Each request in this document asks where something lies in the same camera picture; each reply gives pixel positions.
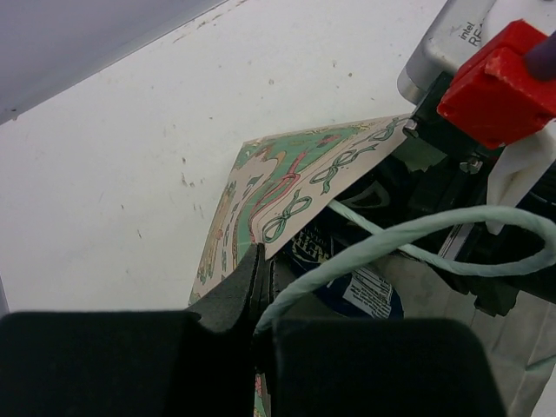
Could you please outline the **dark blue snack bag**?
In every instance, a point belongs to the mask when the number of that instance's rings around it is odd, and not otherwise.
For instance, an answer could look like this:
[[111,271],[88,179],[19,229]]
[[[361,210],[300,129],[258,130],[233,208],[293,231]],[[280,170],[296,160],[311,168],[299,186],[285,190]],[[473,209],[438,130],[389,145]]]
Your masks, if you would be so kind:
[[[352,211],[378,228],[395,223],[406,207],[412,178],[408,168],[388,158],[356,180],[334,201],[338,211],[326,206],[297,232],[283,248],[288,266],[300,277],[334,259],[371,233],[343,214]],[[348,318],[378,320],[404,316],[401,297],[373,263],[355,267],[349,262],[341,275],[327,278],[311,295],[331,312]]]

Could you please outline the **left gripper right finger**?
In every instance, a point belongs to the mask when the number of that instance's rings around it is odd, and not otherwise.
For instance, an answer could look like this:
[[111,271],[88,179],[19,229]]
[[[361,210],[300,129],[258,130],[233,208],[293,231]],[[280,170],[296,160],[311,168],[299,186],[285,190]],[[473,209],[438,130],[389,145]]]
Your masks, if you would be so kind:
[[483,347],[465,325],[407,319],[370,266],[332,285],[339,315],[293,308],[256,333],[274,416],[502,416]]

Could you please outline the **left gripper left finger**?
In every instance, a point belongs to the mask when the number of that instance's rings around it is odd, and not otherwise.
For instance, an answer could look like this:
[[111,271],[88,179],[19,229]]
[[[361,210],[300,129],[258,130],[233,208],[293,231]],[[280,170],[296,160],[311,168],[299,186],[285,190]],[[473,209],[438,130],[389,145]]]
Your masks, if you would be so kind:
[[261,249],[183,310],[1,320],[4,416],[250,416]]

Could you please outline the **green paper gift bag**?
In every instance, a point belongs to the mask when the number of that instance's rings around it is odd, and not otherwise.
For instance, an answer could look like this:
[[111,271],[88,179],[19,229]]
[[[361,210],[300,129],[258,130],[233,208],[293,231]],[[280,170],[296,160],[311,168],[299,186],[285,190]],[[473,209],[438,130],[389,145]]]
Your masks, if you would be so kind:
[[[406,138],[404,115],[332,125],[245,142],[222,191],[190,294],[198,301],[237,267],[248,247],[267,255],[289,250],[297,266],[317,266],[336,249],[312,220],[331,201],[375,218],[392,214],[394,182],[429,174],[414,161],[421,146]],[[374,318],[455,318],[484,342],[512,416],[533,413],[553,372],[555,309],[519,295],[506,316],[491,317],[440,280],[440,269],[404,250],[387,260],[388,277],[372,268],[341,282],[341,301]]]

